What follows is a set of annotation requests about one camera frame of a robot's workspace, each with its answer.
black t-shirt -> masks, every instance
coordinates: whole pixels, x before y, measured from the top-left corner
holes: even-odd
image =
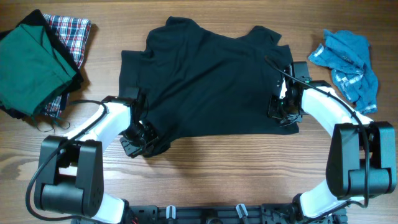
[[[293,134],[267,117],[271,95],[279,96],[279,68],[292,63],[281,35],[256,26],[233,39],[201,28],[191,19],[170,17],[149,32],[143,52],[122,51],[119,96],[130,87],[147,94],[150,122],[160,137],[153,155],[187,136],[214,134]]]

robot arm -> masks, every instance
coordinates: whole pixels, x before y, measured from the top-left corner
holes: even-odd
[[[319,88],[336,96],[330,87]],[[358,113],[361,122],[368,124],[366,132],[370,140],[361,139],[356,121],[334,99],[312,89],[302,90],[300,97],[302,111],[312,115],[328,131],[332,136],[332,143],[326,180],[294,198],[293,203],[289,204],[294,209],[286,212],[293,217],[290,221],[304,222],[347,201],[363,200],[364,167],[363,160],[359,159],[361,141],[371,141],[371,195],[391,193],[396,186],[395,134],[392,126],[388,123],[373,123],[370,118]],[[102,223],[125,223],[128,220],[128,202],[103,192],[102,153],[120,133],[124,133],[122,143],[127,142],[128,147],[124,145],[123,148],[131,157],[150,150],[156,143],[157,136],[149,124],[139,122],[142,110],[137,108],[142,109],[145,102],[145,99],[139,98],[139,94],[133,100],[107,97],[103,102],[108,110],[107,115],[66,148],[63,154],[54,158],[39,175],[34,194],[36,208],[79,215]],[[64,138],[47,137],[42,144],[39,165],[61,142],[79,133],[102,112],[103,109],[100,108],[92,118]],[[59,173],[58,168],[68,167],[70,164],[77,164],[75,177]],[[250,208],[248,210],[249,213],[244,205],[236,207],[243,223],[248,223],[248,216],[251,217]],[[163,220],[159,218],[158,222],[151,223],[178,223],[175,222],[176,208],[173,206],[167,207],[163,213],[160,210],[155,213],[154,210],[153,214],[164,217]]]

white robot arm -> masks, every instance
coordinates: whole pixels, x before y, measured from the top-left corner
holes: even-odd
[[[335,91],[331,87],[327,86],[320,86],[319,89],[322,89],[325,92],[329,92],[331,95],[337,97]],[[92,169],[99,169],[95,170],[96,173],[100,173],[101,177],[98,178],[97,182],[91,181],[90,184],[84,185],[83,190],[81,193],[75,193],[76,189],[76,184],[69,184],[66,188],[62,190],[57,190],[56,187],[57,185],[61,185],[60,182],[54,181],[54,180],[44,180],[44,174],[47,175],[57,175],[57,172],[55,171],[58,169],[59,166],[56,166],[55,164],[57,163],[56,161],[62,161],[62,158],[57,158],[54,159],[53,162],[53,167],[49,169],[53,169],[50,172],[48,170],[44,169],[43,172],[39,175],[39,178],[36,181],[37,187],[35,191],[35,205],[38,209],[41,210],[51,210],[59,213],[72,213],[74,215],[80,215],[84,218],[89,218],[90,220],[101,222],[101,223],[125,223],[126,215],[128,215],[128,202],[125,200],[121,200],[116,197],[112,197],[106,193],[101,192],[98,190],[98,195],[97,197],[101,197],[99,200],[97,199],[92,199],[91,197],[84,198],[84,191],[89,192],[91,195],[93,192],[93,189],[95,190],[96,185],[95,184],[101,184],[102,182],[102,187],[99,187],[98,189],[103,189],[103,176],[102,176],[102,152],[106,150],[106,148],[109,146],[111,141],[120,133],[123,133],[127,129],[133,129],[131,128],[131,124],[134,123],[135,125],[140,125],[138,124],[137,120],[137,115],[134,114],[135,110],[134,107],[138,106],[139,103],[126,103],[124,99],[118,99],[118,98],[106,98],[107,100],[104,100],[104,105],[107,108],[107,113],[106,116],[100,120],[95,126],[93,126],[90,130],[86,132],[85,135],[82,137],[76,139],[76,144],[75,148],[80,148],[80,156],[76,156],[75,154],[71,154],[67,156],[70,160],[75,160],[77,159],[76,157],[82,157],[82,153],[88,151],[90,148],[89,146],[92,146],[93,142],[100,142],[100,146],[96,145],[95,147],[92,148],[93,155],[97,155],[98,157],[101,156],[101,159],[97,159],[96,161],[93,162],[93,166],[90,168],[87,168],[86,164],[85,166],[83,165],[78,165],[78,173],[77,175],[83,176],[83,174],[79,174],[79,169],[81,169],[81,173],[88,171],[92,172]],[[359,142],[360,141],[367,141],[368,139],[361,139],[358,134],[358,130],[355,129],[355,125],[357,125],[357,121],[352,118],[351,112],[347,111],[347,109],[342,106],[339,102],[334,100],[333,98],[327,97],[326,95],[320,93],[319,91],[316,91],[314,89],[306,89],[303,90],[302,92],[302,99],[301,99],[301,109],[303,112],[312,115],[329,133],[330,136],[333,136],[333,138],[336,138],[332,140],[332,145],[331,146],[331,154],[328,158],[328,168],[333,168],[336,167],[336,164],[333,163],[331,160],[335,161],[340,161],[340,163],[345,163],[347,158],[351,158],[352,156],[356,156],[356,152],[350,155],[347,155],[347,152],[344,151],[345,145],[341,144],[350,144],[349,146],[357,146],[359,148]],[[62,141],[64,141],[66,138],[70,139],[76,134],[78,134],[81,130],[84,130],[86,127],[88,127],[94,120],[99,118],[103,114],[103,108],[100,108],[89,120],[87,120],[84,124],[82,124],[79,128],[76,130],[73,130],[65,135],[65,138],[60,138],[60,137],[53,137],[53,138],[47,138],[42,145],[42,151],[40,152],[40,158],[43,156],[48,155],[49,153],[46,152],[46,150],[51,151],[54,150]],[[359,113],[357,113],[358,118],[361,120],[362,124],[371,124],[373,122],[372,119],[363,116]],[[342,124],[349,124],[350,126],[340,126]],[[372,131],[377,132],[375,134],[376,138],[378,138],[378,144],[379,147],[393,147],[393,149],[388,149],[389,157],[393,158],[392,160],[390,159],[389,161],[381,155],[381,162],[380,166],[375,166],[372,168],[372,170],[376,172],[380,172],[379,178],[382,178],[382,181],[380,181],[377,184],[379,188],[375,190],[375,187],[373,187],[373,183],[371,180],[371,193],[372,195],[380,195],[380,194],[386,194],[386,193],[391,193],[396,185],[396,165],[395,165],[395,136],[394,136],[394,129],[392,126],[385,125],[383,124],[375,124],[373,125],[373,128],[369,129],[370,135],[372,135]],[[347,130],[353,130],[351,132],[351,135],[349,137],[343,136],[341,133],[344,131],[347,132]],[[50,144],[47,144],[47,142],[50,141],[55,141],[56,144],[55,146],[50,147]],[[342,152],[332,152],[332,148],[337,148]],[[139,151],[140,146],[137,146],[135,150]],[[364,175],[363,175],[363,170],[360,172],[362,165],[359,164],[359,150],[358,151],[358,162],[354,162],[356,165],[355,168],[358,170],[358,174],[354,173],[349,173],[350,176],[347,178],[350,178],[349,181],[353,181],[352,178],[355,179],[355,183],[359,183],[358,185],[361,186],[353,186],[351,183],[351,186],[349,190],[347,190],[347,182],[348,179],[346,177],[343,178],[341,183],[339,182],[338,187],[334,186],[332,181],[328,179],[328,171],[326,171],[326,180],[324,180],[322,183],[320,183],[318,186],[316,186],[314,189],[309,190],[308,192],[305,192],[301,195],[298,195],[296,199],[294,200],[293,203],[289,204],[290,207],[295,207],[295,211],[293,212],[287,212],[287,216],[294,217],[293,220],[290,219],[293,223],[295,222],[305,222],[306,220],[311,220],[314,218],[318,218],[321,215],[324,215],[325,213],[333,210],[334,208],[338,208],[339,206],[343,205],[347,201],[361,201],[364,199],[363,197],[363,184],[364,184]],[[377,152],[377,150],[373,150],[373,154],[380,153]],[[330,170],[329,172],[337,172],[337,173],[343,173],[347,171],[347,167],[341,168],[338,167],[336,170]],[[340,192],[345,190],[345,196],[341,196]],[[68,203],[73,204],[72,201],[76,201],[77,204],[81,205],[81,208],[75,209],[71,206],[68,205]],[[238,205],[236,207],[237,214],[239,215],[239,218],[242,220],[243,223],[249,223],[248,222],[248,217],[250,217],[250,212],[248,213],[249,209],[246,209],[244,205]],[[164,211],[165,217],[163,220],[158,219],[156,222],[145,222],[141,220],[141,224],[145,223],[179,223],[178,220],[176,220],[176,208],[171,206],[167,207]]]

green folded cloth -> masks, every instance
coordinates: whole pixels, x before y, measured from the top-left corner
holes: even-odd
[[[39,114],[75,75],[42,26],[21,24],[0,41],[0,104],[6,109]]]

pile of clothes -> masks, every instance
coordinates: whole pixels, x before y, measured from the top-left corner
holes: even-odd
[[[88,19],[34,10],[0,33],[0,109],[17,119],[58,118],[83,82],[79,68],[90,27]]]

